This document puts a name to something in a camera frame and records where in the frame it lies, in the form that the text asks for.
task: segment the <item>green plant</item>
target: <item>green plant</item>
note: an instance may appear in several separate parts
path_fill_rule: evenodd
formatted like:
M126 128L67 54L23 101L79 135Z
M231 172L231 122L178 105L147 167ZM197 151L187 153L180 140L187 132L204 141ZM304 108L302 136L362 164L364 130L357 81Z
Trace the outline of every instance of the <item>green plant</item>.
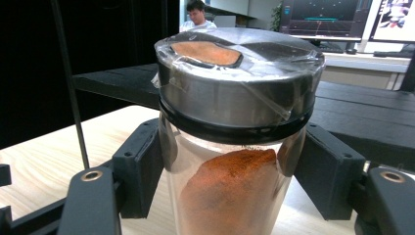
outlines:
M279 31L280 29L280 21L281 21L281 13L283 10L283 4L279 3L275 8L272 9L272 22L271 22L271 30Z

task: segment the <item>white shirt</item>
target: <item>white shirt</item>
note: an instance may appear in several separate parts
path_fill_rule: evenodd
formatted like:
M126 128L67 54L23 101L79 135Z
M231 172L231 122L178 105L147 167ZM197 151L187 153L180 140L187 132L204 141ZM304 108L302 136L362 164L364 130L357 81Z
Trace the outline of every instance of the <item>white shirt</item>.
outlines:
M187 31L194 28L213 28L217 27L216 24L210 21L205 21L202 24L195 25L192 21L188 21L183 23L183 25L180 26L180 31Z

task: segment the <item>silver lid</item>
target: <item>silver lid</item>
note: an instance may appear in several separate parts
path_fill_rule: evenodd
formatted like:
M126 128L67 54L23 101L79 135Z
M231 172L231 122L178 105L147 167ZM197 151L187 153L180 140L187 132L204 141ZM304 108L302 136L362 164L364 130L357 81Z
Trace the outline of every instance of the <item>silver lid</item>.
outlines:
M177 42L206 41L242 54L219 66L176 53ZM186 31L155 45L161 101L181 116L216 126L275 126L312 111L324 56L311 43L251 28Z

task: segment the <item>monitor screen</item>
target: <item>monitor screen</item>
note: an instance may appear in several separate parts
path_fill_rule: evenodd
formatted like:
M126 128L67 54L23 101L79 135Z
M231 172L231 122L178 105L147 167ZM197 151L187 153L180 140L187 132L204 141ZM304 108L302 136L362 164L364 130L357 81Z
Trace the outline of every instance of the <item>monitor screen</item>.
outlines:
M415 43L413 0L382 0L369 41Z
M360 42L372 0L284 0L280 32L319 41Z

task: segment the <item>white desk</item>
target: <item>white desk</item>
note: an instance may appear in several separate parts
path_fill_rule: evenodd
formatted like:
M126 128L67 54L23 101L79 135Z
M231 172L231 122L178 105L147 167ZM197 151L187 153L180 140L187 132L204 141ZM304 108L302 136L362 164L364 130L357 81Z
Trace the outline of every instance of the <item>white desk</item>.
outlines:
M91 167L109 160L138 125L158 111L131 106L82 123ZM0 151L0 163L11 166L13 184L0 188L0 207L12 206L13 219L66 196L69 181L83 170L74 126ZM293 179L272 234L351 235L352 220L325 221ZM123 234L175 234L165 174L147 219L124 219Z
M325 53L325 81L396 90L400 87L410 59L379 58L372 54Z

